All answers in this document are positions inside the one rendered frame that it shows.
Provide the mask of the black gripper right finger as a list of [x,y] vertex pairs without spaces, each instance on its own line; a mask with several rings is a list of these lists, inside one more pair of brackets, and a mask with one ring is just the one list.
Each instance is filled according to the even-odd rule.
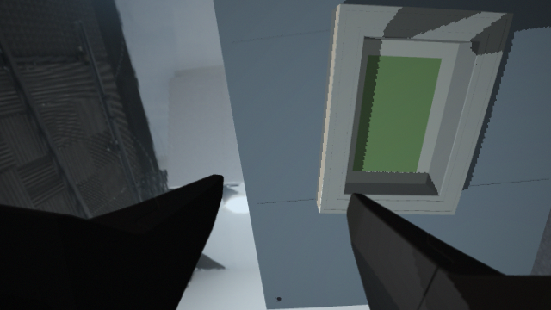
[[362,194],[347,219],[370,310],[551,310],[551,275],[503,274]]

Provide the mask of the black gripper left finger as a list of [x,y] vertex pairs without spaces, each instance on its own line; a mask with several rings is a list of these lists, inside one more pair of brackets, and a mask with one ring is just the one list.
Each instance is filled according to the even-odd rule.
[[87,220],[0,204],[0,294],[53,310],[176,310],[223,182],[213,174]]

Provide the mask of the grey picture frame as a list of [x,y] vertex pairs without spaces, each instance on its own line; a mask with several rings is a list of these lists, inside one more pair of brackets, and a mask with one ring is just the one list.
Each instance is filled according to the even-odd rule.
[[331,12],[316,202],[455,215],[514,14],[340,3]]

